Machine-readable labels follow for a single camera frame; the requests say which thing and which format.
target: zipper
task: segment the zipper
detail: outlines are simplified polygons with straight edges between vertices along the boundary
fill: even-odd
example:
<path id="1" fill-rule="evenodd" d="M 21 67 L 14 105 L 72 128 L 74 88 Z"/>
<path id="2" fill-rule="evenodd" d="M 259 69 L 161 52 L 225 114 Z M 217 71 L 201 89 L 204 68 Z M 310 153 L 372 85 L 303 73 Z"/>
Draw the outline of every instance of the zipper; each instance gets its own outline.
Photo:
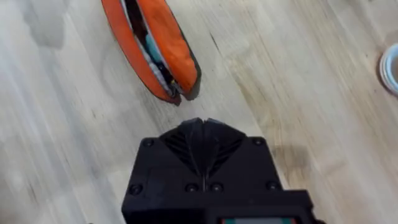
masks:
<path id="1" fill-rule="evenodd" d="M 168 66 L 157 47 L 157 44 L 142 16 L 142 12 L 135 0 L 120 0 L 124 8 L 126 19 L 134 33 L 137 43 L 144 54 L 145 60 L 149 64 L 152 72 L 162 85 L 167 94 L 174 98 L 178 93 L 183 94 L 183 90 L 178 82 L 171 75 Z"/>

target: orange bag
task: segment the orange bag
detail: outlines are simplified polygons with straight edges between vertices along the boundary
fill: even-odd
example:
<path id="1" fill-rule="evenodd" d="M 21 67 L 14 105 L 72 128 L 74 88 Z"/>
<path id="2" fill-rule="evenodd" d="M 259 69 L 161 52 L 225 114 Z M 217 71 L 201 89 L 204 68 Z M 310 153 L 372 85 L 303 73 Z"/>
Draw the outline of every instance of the orange bag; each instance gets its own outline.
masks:
<path id="1" fill-rule="evenodd" d="M 188 100 L 196 97 L 201 75 L 200 67 L 167 3 L 164 0 L 126 0 L 129 1 L 126 2 L 129 7 L 131 5 L 139 7 L 139 10 L 127 8 L 126 15 L 120 1 L 102 0 L 104 11 L 126 58 L 145 86 L 158 98 L 171 103 L 179 104 L 180 95 L 170 95 L 170 92 L 165 90 L 163 82 L 167 82 L 170 88 L 175 88 L 175 91 L 183 94 Z M 140 40 L 144 41 L 143 32 L 153 36 L 159 54 L 162 56 L 162 63 L 158 65 L 158 69 L 165 76 L 164 80 L 161 79 L 162 82 L 159 79 L 159 70 L 154 68 L 155 63 L 148 62 L 148 53 L 140 49 L 139 45 L 142 46 L 145 43 L 137 43 Z"/>

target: wooden surface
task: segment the wooden surface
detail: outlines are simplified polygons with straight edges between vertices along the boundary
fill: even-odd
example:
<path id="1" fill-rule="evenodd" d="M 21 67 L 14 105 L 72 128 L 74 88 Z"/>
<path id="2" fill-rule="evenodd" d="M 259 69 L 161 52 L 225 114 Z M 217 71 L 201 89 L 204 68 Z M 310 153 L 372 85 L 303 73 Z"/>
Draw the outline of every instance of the wooden surface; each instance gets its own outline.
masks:
<path id="1" fill-rule="evenodd" d="M 123 223 L 143 137 L 215 118 L 267 138 L 328 223 L 398 220 L 398 100 L 376 76 L 396 0 L 167 0 L 203 71 L 154 98 L 99 0 L 0 0 L 0 223 Z"/>

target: teal fabric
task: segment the teal fabric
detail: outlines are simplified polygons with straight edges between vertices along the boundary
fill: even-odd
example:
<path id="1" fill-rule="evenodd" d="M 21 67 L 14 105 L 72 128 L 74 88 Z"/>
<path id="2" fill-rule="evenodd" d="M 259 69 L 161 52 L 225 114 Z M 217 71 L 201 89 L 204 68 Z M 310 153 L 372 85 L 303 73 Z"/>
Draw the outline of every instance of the teal fabric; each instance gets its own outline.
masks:
<path id="1" fill-rule="evenodd" d="M 160 63 L 162 61 L 162 58 L 160 57 L 159 52 L 156 50 L 155 40 L 149 34 L 147 34 L 147 36 L 145 37 L 145 42 L 149 50 L 150 56 L 152 56 L 156 63 Z"/>
<path id="2" fill-rule="evenodd" d="M 283 218 L 282 224 L 293 224 L 293 222 L 291 218 Z"/>
<path id="3" fill-rule="evenodd" d="M 224 224 L 235 224 L 235 220 L 234 219 L 224 220 Z"/>

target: black device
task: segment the black device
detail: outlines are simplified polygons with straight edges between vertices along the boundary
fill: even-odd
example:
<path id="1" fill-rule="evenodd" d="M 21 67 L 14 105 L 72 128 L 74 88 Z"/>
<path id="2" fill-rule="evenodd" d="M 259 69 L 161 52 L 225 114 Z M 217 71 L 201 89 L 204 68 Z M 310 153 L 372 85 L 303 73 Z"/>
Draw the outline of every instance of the black device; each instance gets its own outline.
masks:
<path id="1" fill-rule="evenodd" d="M 266 140 L 217 120 L 184 121 L 142 140 L 122 213 L 127 224 L 317 224 L 306 190 L 284 190 Z"/>

